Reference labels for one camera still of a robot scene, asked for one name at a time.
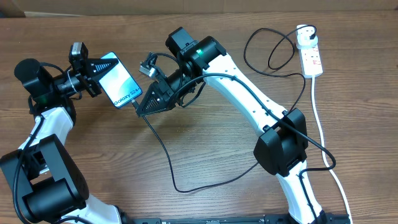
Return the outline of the blue Samsung Galaxy smartphone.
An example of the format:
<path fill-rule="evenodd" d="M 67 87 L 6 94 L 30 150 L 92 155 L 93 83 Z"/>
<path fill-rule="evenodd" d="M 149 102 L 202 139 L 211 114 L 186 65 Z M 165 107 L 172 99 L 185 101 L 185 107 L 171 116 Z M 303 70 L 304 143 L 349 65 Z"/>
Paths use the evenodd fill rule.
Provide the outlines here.
<path fill-rule="evenodd" d="M 102 56 L 102 59 L 111 58 L 117 59 L 118 64 L 99 80 L 99 84 L 112 104 L 117 109 L 120 109 L 138 96 L 141 96 L 142 89 L 114 52 L 109 52 Z"/>

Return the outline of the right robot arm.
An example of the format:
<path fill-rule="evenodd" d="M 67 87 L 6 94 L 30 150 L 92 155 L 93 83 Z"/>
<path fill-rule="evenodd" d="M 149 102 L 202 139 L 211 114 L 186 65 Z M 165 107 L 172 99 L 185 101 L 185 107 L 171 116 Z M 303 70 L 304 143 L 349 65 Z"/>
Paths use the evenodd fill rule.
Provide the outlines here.
<path fill-rule="evenodd" d="M 166 76 L 156 65 L 157 54 L 141 62 L 140 72 L 153 79 L 136 108 L 140 117 L 183 105 L 183 97 L 205 82 L 219 91 L 249 121 L 258 137 L 254 157 L 278 178 L 297 223 L 320 223 L 322 207 L 316 201 L 307 176 L 307 136 L 303 113 L 287 111 L 258 89 L 236 66 L 226 49 L 212 36 L 198 41 L 179 27 L 167 38 L 166 47 L 178 69 Z"/>

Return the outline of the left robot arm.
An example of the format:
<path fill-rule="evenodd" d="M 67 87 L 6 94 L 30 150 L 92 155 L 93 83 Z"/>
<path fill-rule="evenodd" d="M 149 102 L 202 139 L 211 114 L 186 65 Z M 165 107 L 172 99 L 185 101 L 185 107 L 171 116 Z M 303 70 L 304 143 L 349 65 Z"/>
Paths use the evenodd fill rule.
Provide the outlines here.
<path fill-rule="evenodd" d="M 48 63 L 27 58 L 14 74 L 29 92 L 35 126 L 20 147 L 2 156 L 1 170 L 12 190 L 22 223 L 129 223 L 119 207 L 90 194 L 86 180 L 65 149 L 76 122 L 74 94 L 92 97 L 105 89 L 100 80 L 116 70 L 116 57 L 71 56 L 71 67 L 53 77 Z"/>

